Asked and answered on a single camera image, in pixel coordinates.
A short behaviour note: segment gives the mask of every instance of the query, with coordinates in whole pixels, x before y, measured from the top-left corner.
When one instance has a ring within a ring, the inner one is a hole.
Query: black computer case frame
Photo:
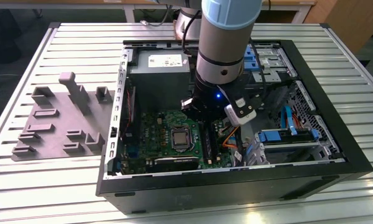
[[[361,177],[373,167],[341,120],[333,104],[319,84],[305,60],[289,40],[261,40],[255,44],[279,42],[299,74],[335,141],[341,149],[339,155],[345,162],[304,166],[239,169],[229,172],[191,173],[187,175],[140,176],[127,179],[103,179],[104,155],[96,195],[124,213],[164,210],[185,210],[200,207],[259,203],[265,201],[304,198],[335,185],[337,182]],[[167,43],[179,45],[177,40],[128,41],[125,45],[147,46]]]

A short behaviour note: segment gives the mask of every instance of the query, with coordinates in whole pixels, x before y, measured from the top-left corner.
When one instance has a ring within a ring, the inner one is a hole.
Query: white label
[[[151,55],[148,67],[181,67],[183,58],[181,55]]]
[[[105,3],[121,3],[121,0],[104,0]]]
[[[240,162],[243,161],[243,155],[237,151],[235,151],[235,157]]]

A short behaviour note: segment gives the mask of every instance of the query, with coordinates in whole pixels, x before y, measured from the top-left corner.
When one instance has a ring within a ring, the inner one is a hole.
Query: green circuit board
[[[223,122],[215,122],[216,129],[223,127]],[[172,129],[185,128],[189,130],[191,148],[179,152],[172,148]],[[167,111],[156,113],[143,113],[141,129],[140,129],[140,144],[137,147],[129,146],[128,152],[133,152],[133,158],[129,159],[128,172],[129,174],[145,173],[147,159],[159,157],[193,156],[199,158],[199,169],[225,168],[231,167],[231,156],[228,153],[219,154],[220,160],[211,161],[211,164],[204,160],[204,149],[201,144],[201,136],[199,124],[188,119],[180,111]]]

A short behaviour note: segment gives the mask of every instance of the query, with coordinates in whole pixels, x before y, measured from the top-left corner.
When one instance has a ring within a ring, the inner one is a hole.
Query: cpu socket
[[[189,127],[172,129],[172,148],[177,152],[185,152],[191,148]]]

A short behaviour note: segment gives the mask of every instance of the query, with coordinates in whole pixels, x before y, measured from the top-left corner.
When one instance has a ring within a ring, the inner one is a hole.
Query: metal slatted surface
[[[373,163],[373,81],[348,50],[319,25],[256,24],[255,39],[291,39]],[[115,89],[121,42],[173,39],[173,26],[63,24],[49,29],[24,80],[0,119],[0,221],[80,223],[371,223],[373,173],[305,200],[125,216],[95,196],[100,157],[13,162],[11,151],[25,125],[36,86],[65,91],[59,73],[73,71],[87,90]]]

